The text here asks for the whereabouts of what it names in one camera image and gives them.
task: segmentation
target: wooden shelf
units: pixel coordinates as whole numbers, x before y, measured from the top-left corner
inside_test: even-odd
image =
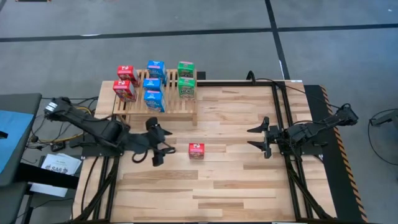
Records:
[[[165,98],[165,112],[156,112],[148,110],[147,105],[144,101],[145,90],[143,83],[145,78],[149,78],[148,70],[137,70],[140,77],[140,86],[137,90],[137,101],[136,102],[123,102],[120,98],[116,97],[116,101],[113,108],[114,114],[132,115],[132,116],[156,116],[158,118],[173,118],[176,120],[182,118],[184,121],[187,118],[192,119],[193,125],[197,125],[197,82],[195,82],[195,97],[194,99],[181,99],[178,94],[178,74],[177,69],[167,69],[167,84],[164,90]],[[197,79],[197,73],[194,73],[195,80]]]

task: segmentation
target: cereal box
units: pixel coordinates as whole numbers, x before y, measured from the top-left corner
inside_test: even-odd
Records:
[[[124,102],[135,102],[137,100],[136,89],[129,80],[116,80],[113,83],[113,90]]]
[[[194,99],[195,80],[193,78],[178,78],[178,93],[180,94],[180,98]]]
[[[148,109],[152,111],[164,112],[165,101],[163,94],[159,91],[146,90],[144,94],[144,101]]]
[[[178,63],[178,77],[193,78],[193,71],[195,65],[192,62],[179,62]]]
[[[159,78],[164,85],[167,84],[167,73],[164,62],[150,60],[148,61],[147,69],[151,78]]]
[[[118,67],[118,77],[120,80],[129,80],[135,87],[139,86],[139,76],[132,65],[119,65]]]
[[[188,154],[190,159],[204,159],[205,145],[203,143],[190,143],[188,147]]]
[[[144,79],[143,87],[145,90],[160,91],[164,93],[164,85],[159,78],[146,78]]]

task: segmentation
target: wooden tabletop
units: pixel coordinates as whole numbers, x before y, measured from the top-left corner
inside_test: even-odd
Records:
[[[99,94],[96,117],[112,114],[115,94],[112,82],[105,81]],[[303,84],[286,82],[304,91]],[[294,121],[311,119],[306,96],[287,89]],[[167,155],[164,164],[152,166],[152,153],[141,164],[131,161],[126,152],[119,163],[118,180],[112,209],[112,222],[269,222],[294,221],[284,158],[276,145],[272,157],[246,141],[262,141],[263,134],[248,133],[260,125],[264,116],[277,124],[271,88],[198,87],[198,125],[173,118],[159,120],[173,133],[167,142],[177,153]],[[282,95],[279,100],[284,111]],[[132,132],[144,132],[145,120],[130,116]],[[188,143],[205,143],[205,159],[188,158]],[[81,197],[94,159],[84,160],[76,191],[73,213],[80,214]],[[98,159],[90,178],[85,206],[97,191],[102,166]],[[309,191],[332,216],[336,212],[323,164],[313,156],[303,156]],[[305,207],[297,189],[301,214]],[[100,217],[104,217],[103,197]]]

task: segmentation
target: gray floor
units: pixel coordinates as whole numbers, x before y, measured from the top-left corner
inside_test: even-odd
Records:
[[[279,27],[398,22],[394,0],[271,2]],[[237,27],[270,27],[264,1],[8,0],[0,12],[0,38]],[[349,102],[357,112],[359,123],[340,131],[365,210],[370,222],[396,223],[398,167],[376,157],[366,128],[374,113],[398,107],[398,29],[284,32],[280,39],[291,79],[325,85],[332,103]],[[271,33],[15,42],[0,43],[0,94],[95,96],[102,80],[116,78],[119,64],[144,67],[150,59],[165,60],[169,68],[190,60],[208,79],[244,78],[248,70],[282,78]],[[59,126],[46,122],[39,136],[53,138]],[[397,130],[391,124],[372,128],[371,136],[382,156],[398,162]],[[30,150],[24,157],[34,161],[48,152]],[[34,205],[51,198],[36,196]],[[35,210],[31,223],[62,222],[69,215],[70,202],[48,204]]]

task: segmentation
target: small red box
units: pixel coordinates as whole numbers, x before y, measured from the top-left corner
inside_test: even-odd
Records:
[[[118,77],[121,80],[129,80],[132,85],[139,86],[139,76],[137,70],[132,65],[119,65],[118,67]]]
[[[203,143],[190,143],[188,154],[190,159],[205,158],[205,145]]]
[[[135,102],[137,100],[136,89],[128,80],[116,80],[113,83],[113,90],[124,102]]]

